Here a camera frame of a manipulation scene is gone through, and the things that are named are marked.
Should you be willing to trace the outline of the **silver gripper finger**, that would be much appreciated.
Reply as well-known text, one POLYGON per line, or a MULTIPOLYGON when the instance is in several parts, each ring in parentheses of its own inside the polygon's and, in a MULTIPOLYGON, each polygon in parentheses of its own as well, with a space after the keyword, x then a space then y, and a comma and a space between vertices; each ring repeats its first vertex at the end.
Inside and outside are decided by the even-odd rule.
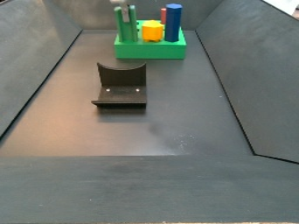
POLYGON ((130 22, 129 1, 127 0, 110 0, 110 2, 121 9, 123 21, 126 23, 129 23, 130 22))

